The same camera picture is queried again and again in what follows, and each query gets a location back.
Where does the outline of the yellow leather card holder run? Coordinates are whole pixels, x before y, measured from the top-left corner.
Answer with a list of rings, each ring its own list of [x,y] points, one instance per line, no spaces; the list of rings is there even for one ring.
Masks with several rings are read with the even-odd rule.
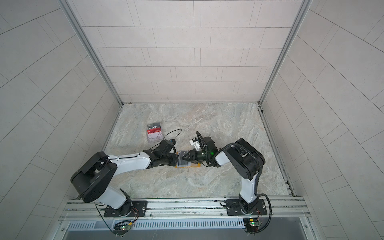
[[[191,162],[188,162],[186,160],[183,160],[182,157],[187,154],[188,151],[179,151],[177,154],[179,155],[179,160],[175,166],[175,168],[182,169],[182,168],[200,168],[201,164],[194,164]]]

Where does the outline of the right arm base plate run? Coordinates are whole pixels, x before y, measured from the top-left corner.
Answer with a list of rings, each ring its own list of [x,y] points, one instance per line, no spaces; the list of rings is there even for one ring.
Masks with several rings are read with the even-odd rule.
[[[243,200],[228,199],[221,202],[221,206],[226,208],[228,216],[265,216],[268,214],[263,199],[254,200],[252,203],[247,203]]]

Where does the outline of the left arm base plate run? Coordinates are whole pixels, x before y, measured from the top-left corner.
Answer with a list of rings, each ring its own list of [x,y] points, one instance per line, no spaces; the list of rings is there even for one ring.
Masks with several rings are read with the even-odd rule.
[[[103,217],[106,218],[125,218],[125,217],[144,217],[146,214],[148,202],[147,201],[132,201],[124,203],[120,208],[113,209],[107,206],[104,210]]]

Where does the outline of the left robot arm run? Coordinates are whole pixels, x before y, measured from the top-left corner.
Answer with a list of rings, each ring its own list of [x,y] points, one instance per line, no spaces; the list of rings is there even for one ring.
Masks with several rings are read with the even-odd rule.
[[[179,159],[175,144],[175,139],[162,140],[153,150],[124,156],[97,152],[72,175],[71,183],[85,203],[97,201],[120,212],[130,211],[132,200],[124,191],[110,186],[113,177],[159,166],[174,167]]]

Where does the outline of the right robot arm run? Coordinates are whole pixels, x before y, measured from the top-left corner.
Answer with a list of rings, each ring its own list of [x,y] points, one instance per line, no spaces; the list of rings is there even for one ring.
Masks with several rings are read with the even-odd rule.
[[[258,182],[266,163],[264,156],[243,138],[221,149],[216,147],[211,137],[194,138],[191,143],[199,146],[182,154],[181,159],[217,168],[232,164],[242,177],[238,207],[247,215],[256,212],[259,203]]]

